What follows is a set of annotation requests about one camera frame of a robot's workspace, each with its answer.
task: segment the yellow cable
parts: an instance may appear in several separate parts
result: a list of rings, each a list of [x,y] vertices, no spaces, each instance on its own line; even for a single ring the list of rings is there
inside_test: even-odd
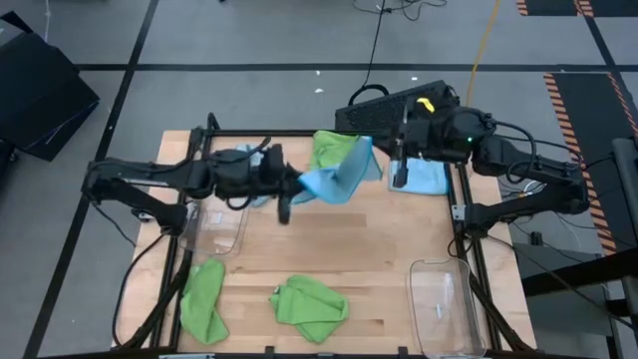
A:
[[[475,63],[472,66],[472,75],[470,76],[470,85],[468,86],[468,95],[466,96],[466,106],[469,106],[472,103],[472,89],[475,85],[475,75],[477,74],[477,67],[479,66],[480,58],[482,57],[482,51],[485,50],[485,45],[487,44],[487,37],[489,37],[491,26],[494,24],[496,16],[498,15],[499,7],[500,0],[495,0],[494,8],[491,10],[491,15],[489,15],[489,21],[487,21],[487,28],[482,34],[482,39],[480,39],[480,46],[478,47],[478,53],[477,57],[475,58]]]

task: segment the transparent container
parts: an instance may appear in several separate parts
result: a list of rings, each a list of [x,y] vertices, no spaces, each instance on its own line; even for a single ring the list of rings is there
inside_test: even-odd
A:
[[[245,198],[231,200],[240,206]],[[250,205],[242,210],[232,210],[214,196],[197,202],[197,213],[188,223],[188,230],[180,239],[181,247],[217,259],[234,257],[241,250],[241,242],[248,223]]]
[[[413,331],[428,358],[480,358],[479,335],[470,268],[455,258],[418,260],[408,277]]]

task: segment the green towel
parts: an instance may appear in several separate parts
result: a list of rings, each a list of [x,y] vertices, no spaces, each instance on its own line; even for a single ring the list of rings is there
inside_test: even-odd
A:
[[[320,281],[293,275],[270,296],[278,323],[292,324],[308,341],[321,344],[348,318],[348,300]]]
[[[213,344],[228,336],[228,329],[215,310],[223,275],[223,263],[214,259],[194,266],[179,303],[181,326],[202,344]]]
[[[317,131],[313,139],[310,170],[325,169],[340,165],[359,137],[333,134],[328,131]]]

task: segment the black box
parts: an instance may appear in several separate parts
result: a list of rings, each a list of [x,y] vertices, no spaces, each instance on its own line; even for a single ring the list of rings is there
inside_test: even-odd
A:
[[[0,139],[52,161],[100,98],[14,12],[0,17]]]

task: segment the wooden tabletop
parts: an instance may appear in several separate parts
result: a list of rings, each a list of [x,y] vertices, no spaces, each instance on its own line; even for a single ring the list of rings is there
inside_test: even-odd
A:
[[[158,162],[176,163],[183,159],[188,132],[165,132]],[[234,148],[239,144],[258,144],[262,138],[214,138],[213,149]],[[308,170],[312,138],[273,138],[283,145],[284,157],[298,170]],[[380,165],[388,168],[388,157],[375,149]],[[495,203],[500,195],[495,179],[470,174],[475,202]],[[177,194],[166,188],[152,188],[151,194],[166,202],[175,202]],[[214,203],[216,198],[206,201]],[[263,352],[272,345],[280,353],[380,353],[396,354],[399,346],[420,353],[414,334],[414,311],[410,298],[420,308],[432,291],[410,294],[410,266],[419,260],[449,259],[447,246],[453,237],[449,203],[444,195],[426,196],[388,191],[388,179],[362,182],[352,199],[343,205],[328,205],[315,200],[293,206],[289,225],[280,225],[276,201],[251,208],[240,250],[223,258],[226,275],[217,301],[229,337],[206,346],[181,331],[179,351]],[[498,224],[490,232],[510,241],[506,225]],[[142,224],[135,255],[157,236],[154,222]],[[132,272],[118,321],[121,340],[127,340],[156,304],[166,259],[168,239],[141,259]],[[485,240],[482,243],[493,302],[511,327],[529,345],[535,340],[520,284],[514,254],[505,245]],[[193,264],[210,258],[199,250]],[[310,275],[350,301],[350,318],[321,344],[307,342],[294,327],[277,324],[268,297],[274,288],[293,274]],[[477,303],[480,335],[488,345],[484,315]],[[174,305],[166,311],[162,344],[167,344]],[[437,318],[437,310],[431,314]],[[423,349],[429,353],[463,345],[459,328],[420,331]]]

